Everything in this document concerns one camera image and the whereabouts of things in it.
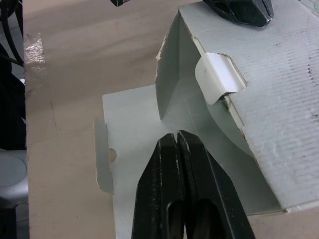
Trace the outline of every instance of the black cable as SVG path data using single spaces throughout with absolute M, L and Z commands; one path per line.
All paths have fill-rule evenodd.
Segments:
M 8 6 L 8 17 L 10 17 L 14 13 L 19 1 L 11 1 L 10 3 L 11 5 Z M 0 8 L 2 8 L 2 6 L 3 6 L 3 3 L 2 1 L 0 1 Z
M 12 58 L 10 58 L 10 57 L 8 57 L 8 56 L 5 56 L 5 55 L 3 55 L 3 54 L 1 54 L 1 53 L 0 53 L 0 59 L 3 59 L 3 60 L 6 60 L 6 61 L 9 61 L 9 62 L 12 62 L 12 63 L 17 64 L 17 65 L 20 66 L 20 64 L 18 63 L 17 60 L 12 59 Z
M 21 59 L 15 44 L 13 42 L 11 33 L 10 33 L 10 28 L 9 28 L 9 23 L 8 23 L 8 3 L 10 0 L 2 0 L 1 3 L 1 19 L 2 19 L 2 27 L 4 31 L 4 35 L 6 37 L 6 40 L 8 41 L 9 47 L 16 58 L 17 62 L 19 63 L 20 66 L 23 67 L 24 62 Z

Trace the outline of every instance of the gray plastic object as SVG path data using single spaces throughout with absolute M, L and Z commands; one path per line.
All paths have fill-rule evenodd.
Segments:
M 27 202 L 26 151 L 0 151 L 0 209 Z

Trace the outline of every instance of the folded cardboard tab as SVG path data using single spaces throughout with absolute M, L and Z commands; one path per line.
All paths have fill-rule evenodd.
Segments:
M 195 77 L 209 105 L 226 93 L 242 91 L 245 80 L 231 58 L 225 54 L 206 52 L 198 61 Z

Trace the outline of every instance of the cardboard edge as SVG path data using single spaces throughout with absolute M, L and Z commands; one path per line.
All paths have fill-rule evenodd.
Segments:
M 180 13 L 178 12 L 156 56 L 158 62 L 155 86 L 160 119 L 163 119 L 179 81 L 179 19 Z
M 318 208 L 318 207 L 319 207 L 319 200 L 314 200 L 311 202 L 306 202 L 306 203 L 288 207 L 286 208 L 286 211 L 287 213 L 292 213 L 292 212 L 299 212 L 299 211 L 309 210 L 309 209 Z
M 113 179 L 109 162 L 108 129 L 104 120 L 94 120 L 94 146 L 96 160 L 96 181 L 103 192 L 113 194 Z

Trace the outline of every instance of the white cardboard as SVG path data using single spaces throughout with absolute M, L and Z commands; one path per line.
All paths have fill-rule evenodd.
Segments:
M 178 129 L 201 138 L 247 214 L 318 205 L 318 22 L 296 0 L 273 6 L 275 18 L 264 29 L 223 20 L 203 2 L 181 7 L 157 57 L 156 87 L 103 96 L 109 146 L 117 152 L 117 238 L 131 237 L 137 182 L 157 140 Z M 248 82 L 225 99 L 258 164 L 244 153 L 244 141 L 240 150 L 211 118 L 194 77 L 205 52 L 230 55 Z
M 224 54 L 205 53 L 196 65 L 195 77 L 209 105 L 226 93 L 239 92 L 246 87 L 233 62 Z
M 179 12 L 198 51 L 231 56 L 247 81 L 230 100 L 282 208 L 317 205 L 319 21 L 297 0 L 273 7 L 262 29 L 230 23 L 203 2 Z
M 103 96 L 109 147 L 117 153 L 112 163 L 113 207 L 118 239 L 131 238 L 138 180 L 157 141 L 183 129 L 200 137 L 208 151 L 232 179 L 249 215 L 280 210 L 255 160 L 235 146 L 211 118 L 194 77 L 179 81 L 162 120 L 155 86 Z

